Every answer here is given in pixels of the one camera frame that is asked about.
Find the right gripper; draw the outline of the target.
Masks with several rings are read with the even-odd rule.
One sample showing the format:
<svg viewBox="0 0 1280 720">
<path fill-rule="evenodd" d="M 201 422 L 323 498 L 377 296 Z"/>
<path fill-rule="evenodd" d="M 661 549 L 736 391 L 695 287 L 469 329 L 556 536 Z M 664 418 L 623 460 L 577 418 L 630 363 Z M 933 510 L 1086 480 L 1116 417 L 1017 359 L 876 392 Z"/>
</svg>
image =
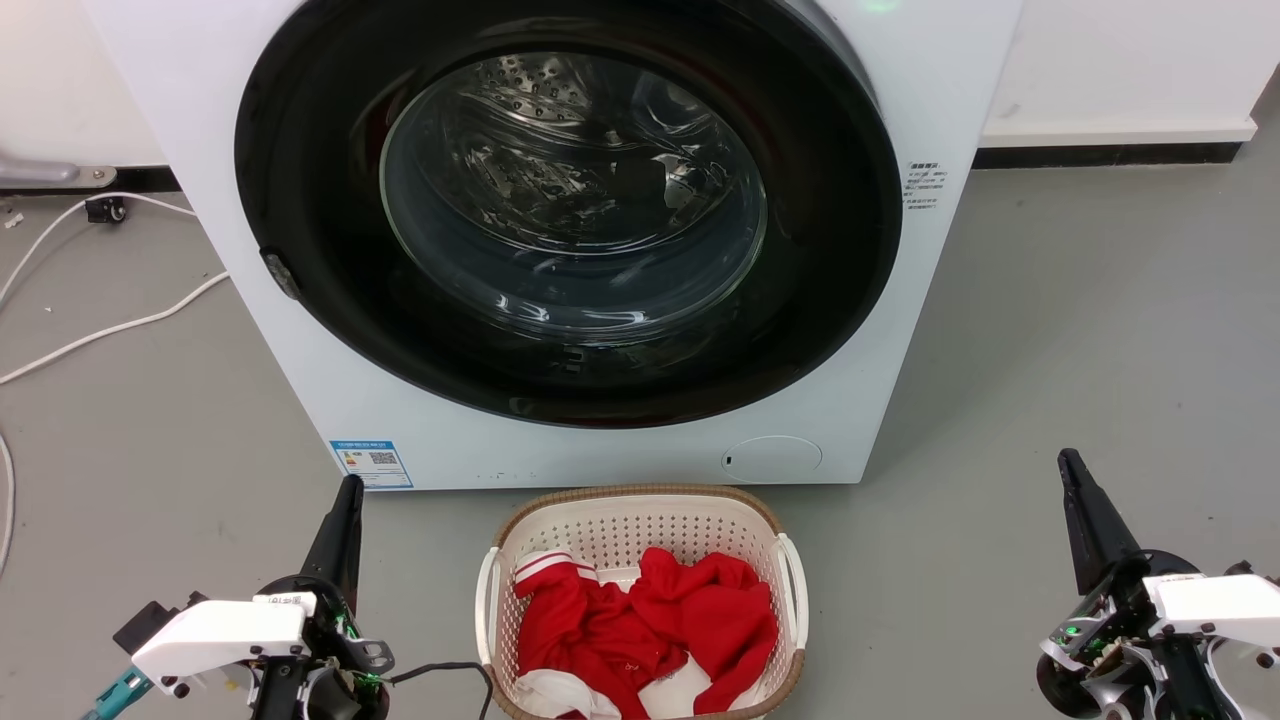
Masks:
<svg viewBox="0 0 1280 720">
<path fill-rule="evenodd" d="M 1212 669 L 1220 639 L 1151 635 L 1143 580 L 1194 574 L 1190 564 L 1140 550 L 1079 451 L 1057 456 L 1062 505 L 1080 603 L 1041 644 L 1036 680 L 1071 720 L 1226 720 Z"/>
</svg>

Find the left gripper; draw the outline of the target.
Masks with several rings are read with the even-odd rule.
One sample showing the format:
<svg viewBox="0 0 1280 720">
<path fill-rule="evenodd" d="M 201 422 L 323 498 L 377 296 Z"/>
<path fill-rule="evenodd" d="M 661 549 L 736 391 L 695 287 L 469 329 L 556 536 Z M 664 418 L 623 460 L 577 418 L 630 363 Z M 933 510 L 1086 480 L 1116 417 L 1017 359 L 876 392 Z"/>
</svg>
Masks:
<svg viewBox="0 0 1280 720">
<path fill-rule="evenodd" d="M 250 661 L 250 720 L 387 720 L 390 698 L 381 675 L 394 667 L 384 641 L 361 633 L 355 620 L 364 538 L 365 483 L 342 478 L 300 574 L 261 588 L 274 597 L 311 593 L 301 641 L 282 653 Z"/>
</svg>

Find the white plastic laundry basket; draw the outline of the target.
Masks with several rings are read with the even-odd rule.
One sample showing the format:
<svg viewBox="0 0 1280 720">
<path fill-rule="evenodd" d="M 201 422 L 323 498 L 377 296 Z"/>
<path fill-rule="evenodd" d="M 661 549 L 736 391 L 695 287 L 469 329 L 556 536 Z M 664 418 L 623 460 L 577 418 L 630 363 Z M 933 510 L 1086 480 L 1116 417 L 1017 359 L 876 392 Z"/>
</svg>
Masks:
<svg viewBox="0 0 1280 720">
<path fill-rule="evenodd" d="M 513 700 L 516 642 L 526 609 L 515 593 L 520 559 L 564 550 L 594 566 L 604 582 L 630 585 L 649 548 L 667 550 L 684 565 L 712 553 L 748 562 L 771 587 L 780 628 L 753 705 L 668 720 L 765 720 L 791 696 L 809 634 L 806 575 L 795 543 L 760 500 L 716 486 L 573 489 L 521 507 L 497 533 L 477 574 L 477 653 L 493 680 L 494 701 L 511 720 L 567 720 L 527 714 Z"/>
</svg>

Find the blue energy label sticker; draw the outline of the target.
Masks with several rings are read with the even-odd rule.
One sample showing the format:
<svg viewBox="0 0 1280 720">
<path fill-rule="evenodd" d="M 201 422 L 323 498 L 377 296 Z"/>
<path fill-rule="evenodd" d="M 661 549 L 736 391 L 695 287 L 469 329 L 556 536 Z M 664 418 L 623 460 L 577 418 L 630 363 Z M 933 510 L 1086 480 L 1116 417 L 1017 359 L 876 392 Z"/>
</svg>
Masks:
<svg viewBox="0 0 1280 720">
<path fill-rule="evenodd" d="M 328 443 L 343 475 L 358 477 L 366 489 L 413 489 L 401 454 L 390 441 L 330 439 Z"/>
</svg>

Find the grey washer door latch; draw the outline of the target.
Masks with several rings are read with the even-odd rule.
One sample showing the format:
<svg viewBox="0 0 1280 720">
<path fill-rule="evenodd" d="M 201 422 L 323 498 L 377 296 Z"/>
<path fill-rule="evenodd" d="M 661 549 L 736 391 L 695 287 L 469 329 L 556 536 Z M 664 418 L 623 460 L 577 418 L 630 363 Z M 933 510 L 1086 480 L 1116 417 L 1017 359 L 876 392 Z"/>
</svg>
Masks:
<svg viewBox="0 0 1280 720">
<path fill-rule="evenodd" d="M 260 249 L 260 256 L 280 292 L 288 299 L 300 302 L 300 287 L 282 255 L 275 249 Z"/>
</svg>

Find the round white filter cover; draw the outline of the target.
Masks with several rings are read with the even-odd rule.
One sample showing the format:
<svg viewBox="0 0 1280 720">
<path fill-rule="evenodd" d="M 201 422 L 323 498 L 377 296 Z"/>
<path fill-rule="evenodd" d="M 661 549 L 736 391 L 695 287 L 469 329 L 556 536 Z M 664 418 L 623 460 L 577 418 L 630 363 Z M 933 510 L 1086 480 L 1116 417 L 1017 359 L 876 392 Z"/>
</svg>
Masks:
<svg viewBox="0 0 1280 720">
<path fill-rule="evenodd" d="M 810 480 L 822 459 L 820 448 L 809 439 L 763 436 L 726 450 L 721 468 L 741 484 L 792 484 Z"/>
</svg>

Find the red and white garment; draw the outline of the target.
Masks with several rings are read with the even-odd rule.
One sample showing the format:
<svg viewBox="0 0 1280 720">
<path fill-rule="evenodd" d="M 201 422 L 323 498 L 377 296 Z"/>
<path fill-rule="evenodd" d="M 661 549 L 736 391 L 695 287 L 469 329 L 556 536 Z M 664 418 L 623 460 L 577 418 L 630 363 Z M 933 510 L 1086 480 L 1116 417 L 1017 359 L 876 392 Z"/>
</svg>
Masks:
<svg viewBox="0 0 1280 720">
<path fill-rule="evenodd" d="M 740 559 L 684 565 L 646 550 L 630 585 L 564 550 L 527 553 L 513 700 L 567 720 L 668 720 L 753 705 L 780 628 L 767 582 Z"/>
</svg>

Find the black baseboard strip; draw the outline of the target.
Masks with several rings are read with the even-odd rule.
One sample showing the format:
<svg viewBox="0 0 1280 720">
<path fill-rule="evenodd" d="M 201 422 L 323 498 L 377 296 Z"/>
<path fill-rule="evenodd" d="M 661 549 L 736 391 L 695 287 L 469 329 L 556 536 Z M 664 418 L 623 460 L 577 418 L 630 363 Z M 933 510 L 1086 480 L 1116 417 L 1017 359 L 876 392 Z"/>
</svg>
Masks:
<svg viewBox="0 0 1280 720">
<path fill-rule="evenodd" d="M 1234 142 L 1110 143 L 979 149 L 973 170 L 1229 164 L 1244 146 Z"/>
</svg>

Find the small printed text sticker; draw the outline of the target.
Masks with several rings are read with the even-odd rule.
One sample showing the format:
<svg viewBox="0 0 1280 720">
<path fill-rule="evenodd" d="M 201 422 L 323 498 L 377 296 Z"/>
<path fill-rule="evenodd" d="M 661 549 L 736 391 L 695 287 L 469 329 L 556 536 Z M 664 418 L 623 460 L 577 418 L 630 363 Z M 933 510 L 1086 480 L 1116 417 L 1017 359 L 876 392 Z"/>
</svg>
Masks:
<svg viewBox="0 0 1280 720">
<path fill-rule="evenodd" d="M 945 197 L 948 170 L 940 161 L 910 161 L 902 169 L 902 209 L 927 211 L 937 209 Z"/>
</svg>

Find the black round washer door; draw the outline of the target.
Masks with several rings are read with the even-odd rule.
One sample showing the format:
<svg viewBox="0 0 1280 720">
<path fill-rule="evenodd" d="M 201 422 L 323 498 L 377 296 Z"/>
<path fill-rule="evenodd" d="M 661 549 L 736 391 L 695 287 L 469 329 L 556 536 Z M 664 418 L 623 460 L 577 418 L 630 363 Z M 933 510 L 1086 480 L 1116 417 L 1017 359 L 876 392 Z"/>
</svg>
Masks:
<svg viewBox="0 0 1280 720">
<path fill-rule="evenodd" d="M 307 0 L 247 81 L 236 177 L 334 336 L 554 427 L 787 388 L 902 233 L 861 69 L 787 0 Z"/>
</svg>

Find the white raised ledge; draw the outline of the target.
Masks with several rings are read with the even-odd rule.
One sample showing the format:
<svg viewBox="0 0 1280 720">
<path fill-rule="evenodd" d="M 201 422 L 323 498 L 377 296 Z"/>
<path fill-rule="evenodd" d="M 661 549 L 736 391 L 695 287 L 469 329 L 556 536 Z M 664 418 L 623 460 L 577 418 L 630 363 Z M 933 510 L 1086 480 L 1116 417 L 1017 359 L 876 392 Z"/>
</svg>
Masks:
<svg viewBox="0 0 1280 720">
<path fill-rule="evenodd" d="M 1234 143 L 1280 65 L 1280 0 L 1027 0 L 986 149 Z"/>
</svg>

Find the grey metal bar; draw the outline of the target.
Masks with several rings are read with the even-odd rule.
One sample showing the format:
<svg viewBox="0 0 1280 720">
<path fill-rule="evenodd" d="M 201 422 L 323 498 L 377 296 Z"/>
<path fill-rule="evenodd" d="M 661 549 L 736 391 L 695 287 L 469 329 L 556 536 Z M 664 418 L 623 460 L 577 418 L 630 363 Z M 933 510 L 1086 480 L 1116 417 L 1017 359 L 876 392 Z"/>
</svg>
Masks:
<svg viewBox="0 0 1280 720">
<path fill-rule="evenodd" d="M 40 161 L 0 150 L 0 191 L 88 191 L 106 188 L 118 178 L 115 167 L 83 167 L 69 161 Z"/>
</svg>

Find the white front-load washing machine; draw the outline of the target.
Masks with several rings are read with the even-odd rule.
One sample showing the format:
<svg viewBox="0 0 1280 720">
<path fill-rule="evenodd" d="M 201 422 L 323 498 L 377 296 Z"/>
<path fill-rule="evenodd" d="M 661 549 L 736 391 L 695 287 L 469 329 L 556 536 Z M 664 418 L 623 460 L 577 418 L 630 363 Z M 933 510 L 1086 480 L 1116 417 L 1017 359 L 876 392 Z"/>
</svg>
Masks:
<svg viewBox="0 0 1280 720">
<path fill-rule="evenodd" d="M 82 0 L 239 296 L 321 439 L 387 439 L 413 489 L 736 483 L 726 450 L 794 436 L 823 459 L 808 482 L 864 477 L 940 263 L 1023 0 L 787 0 L 858 61 L 902 169 L 948 170 L 937 209 L 905 211 L 887 286 L 855 334 L 787 388 L 667 427 L 554 427 L 497 416 L 367 360 L 280 292 L 236 177 L 247 81 L 307 0 Z"/>
</svg>

